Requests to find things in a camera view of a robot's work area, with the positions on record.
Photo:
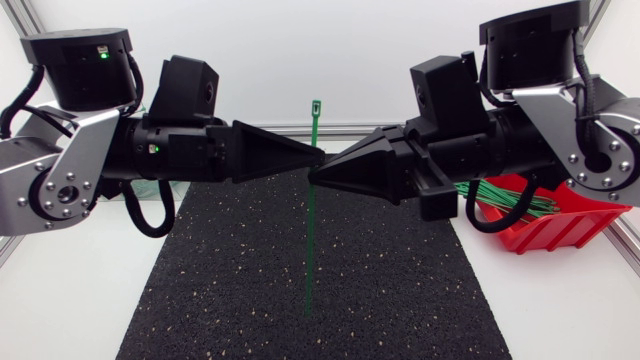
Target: black cable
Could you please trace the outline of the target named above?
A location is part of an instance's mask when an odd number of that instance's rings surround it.
[[[582,33],[575,29],[573,32],[573,57],[576,70],[584,83],[584,90],[579,92],[583,96],[582,109],[578,109],[576,117],[576,137],[578,147],[585,157],[590,157],[599,153],[598,139],[596,134],[597,116],[594,116],[595,107],[595,85],[593,78],[589,74],[589,67],[584,59],[584,42]]]
[[[133,115],[140,107],[142,96],[144,95],[144,82],[142,80],[142,73],[140,73],[138,63],[129,53],[127,53],[127,59],[129,60],[129,67],[131,68],[133,79],[136,82],[136,99],[134,103],[122,113],[122,117],[129,117]]]
[[[503,108],[508,106],[513,106],[516,104],[515,101],[501,101],[497,97],[491,93],[489,90],[488,80],[487,80],[487,49],[484,49],[484,57],[482,58],[482,67],[480,68],[480,80],[478,81],[478,85],[480,86],[480,92],[482,95],[491,103],[491,105],[497,108]]]
[[[476,218],[475,212],[476,195],[478,194],[479,185],[479,180],[472,180],[469,182],[469,193],[467,194],[467,204],[465,210],[467,213],[467,218],[469,218],[469,222],[471,222],[473,227],[484,233],[500,232],[502,230],[506,230],[507,228],[518,222],[518,220],[520,220],[520,218],[522,218],[527,213],[527,209],[529,209],[529,206],[531,205],[533,195],[538,189],[538,182],[536,181],[535,176],[530,176],[527,181],[527,187],[522,192],[518,203],[513,207],[513,209],[511,209],[511,212],[509,212],[507,215],[505,215],[505,217],[498,221],[482,222]]]
[[[160,188],[160,198],[162,198],[162,204],[164,205],[164,221],[157,228],[152,227],[147,223],[140,209],[140,203],[136,197],[133,188],[131,187],[131,180],[123,180],[121,182],[122,195],[124,195],[124,201],[129,211],[129,216],[133,221],[133,224],[143,234],[149,237],[161,237],[165,236],[173,228],[173,224],[176,220],[175,204],[173,203],[173,192],[171,191],[171,185],[167,180],[158,180],[158,187]]]
[[[62,126],[59,122],[57,122],[55,119],[53,119],[51,116],[49,116],[47,113],[45,113],[42,110],[40,110],[38,108],[34,108],[32,106],[29,106],[29,105],[23,106],[21,110],[28,111],[28,112],[32,113],[33,115],[35,115],[35,116],[41,118],[42,120],[46,121],[47,124],[49,124],[49,125],[53,126],[54,128],[56,128],[56,130],[60,131],[64,136],[66,136],[68,138],[73,136],[73,134],[67,128]]]
[[[13,102],[7,106],[0,115],[0,139],[8,139],[11,137],[11,121],[13,117],[20,111],[22,107],[24,107],[31,97],[40,87],[42,83],[42,79],[44,78],[44,66],[41,65],[33,65],[31,69],[33,74],[31,75],[31,79],[29,79],[29,83],[22,90],[20,95],[16,97]]]

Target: black plastic housing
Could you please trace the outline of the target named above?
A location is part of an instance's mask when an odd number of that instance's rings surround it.
[[[488,87],[541,86],[573,77],[574,29],[589,21],[589,2],[573,1],[480,25],[487,46]]]
[[[149,109],[154,121],[211,119],[218,73],[206,62],[174,55],[162,64],[160,86]]]
[[[53,92],[70,111],[94,111],[135,100],[126,29],[56,31],[21,39],[27,60],[43,65]]]
[[[454,56],[438,56],[412,67],[420,117],[407,123],[405,136],[426,144],[485,131],[489,118],[472,71],[468,61]]]

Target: white backdrop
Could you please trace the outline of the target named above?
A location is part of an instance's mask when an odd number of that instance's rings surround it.
[[[404,122],[418,112],[410,67],[479,51],[480,23],[560,2],[32,0],[48,31],[128,28],[147,106],[178,54],[220,74],[218,117],[256,125],[308,124],[316,98],[325,124]]]

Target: metal bracket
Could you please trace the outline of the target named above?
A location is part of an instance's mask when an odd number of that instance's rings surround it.
[[[598,147],[611,159],[612,165],[604,173],[587,168],[575,136],[575,104],[565,85],[513,90],[513,98],[525,111],[571,174],[567,184],[583,196],[609,202],[640,205],[640,183],[625,186],[633,175],[636,159],[632,147],[612,129],[637,136],[640,134],[637,109],[640,99],[624,99],[602,110]]]
[[[74,113],[79,125],[38,191],[38,202],[57,220],[89,215],[120,112],[117,109]]]

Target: speckled black mat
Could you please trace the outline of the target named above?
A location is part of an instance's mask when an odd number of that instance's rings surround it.
[[[119,359],[510,359],[449,222],[317,189],[313,314],[306,170],[193,184]]]

